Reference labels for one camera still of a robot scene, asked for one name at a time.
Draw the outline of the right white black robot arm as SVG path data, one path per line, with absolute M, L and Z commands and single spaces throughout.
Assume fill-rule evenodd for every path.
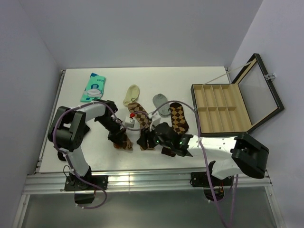
M 198 137 L 178 134 L 167 123 L 141 130 L 137 144 L 144 150 L 160 145 L 181 157 L 203 154 L 211 158 L 205 175 L 210 185 L 242 173 L 255 179 L 264 178 L 269 155 L 269 149 L 247 133 L 226 138 Z

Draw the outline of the orange green argyle sock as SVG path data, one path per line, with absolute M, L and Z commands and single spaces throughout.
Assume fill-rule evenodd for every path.
M 116 148 L 118 150 L 132 151 L 133 142 L 129 139 L 129 137 L 126 134 L 124 134 L 120 144 L 114 143 L 114 148 Z

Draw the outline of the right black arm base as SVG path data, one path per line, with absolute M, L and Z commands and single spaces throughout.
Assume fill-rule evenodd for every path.
M 205 197 L 208 200 L 214 201 L 206 172 L 192 172 L 190 175 L 190 185 L 194 188 L 203 188 Z M 213 177 L 212 175 L 210 177 L 217 201 L 223 200 L 225 198 L 224 188 L 229 186 L 228 191 L 230 192 L 232 190 L 234 177 L 228 176 L 223 180 Z

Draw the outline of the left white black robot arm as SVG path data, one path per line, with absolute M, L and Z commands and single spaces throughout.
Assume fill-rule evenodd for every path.
M 84 136 L 90 131 L 86 122 L 99 122 L 109 133 L 108 140 L 119 149 L 132 149 L 126 129 L 120 120 L 114 117 L 118 111 L 113 101 L 94 99 L 80 107 L 61 106 L 57 109 L 53 122 L 48 130 L 48 140 L 53 142 L 57 153 L 64 158 L 70 168 L 71 176 L 76 177 L 76 185 L 86 190 L 92 186 L 91 167 L 84 158 L 81 144 Z

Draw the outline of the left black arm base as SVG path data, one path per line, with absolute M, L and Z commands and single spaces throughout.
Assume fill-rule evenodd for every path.
M 92 175 L 91 167 L 84 176 L 77 177 L 72 173 L 66 174 L 65 167 L 63 173 L 66 177 L 64 191 L 88 191 L 92 190 L 93 193 L 74 193 L 74 201 L 77 207 L 82 209 L 96 209 L 105 204 L 107 200 L 107 185 L 108 175 Z M 96 192 L 100 190 L 104 193 L 104 200 L 96 205 L 90 206 L 95 200 Z

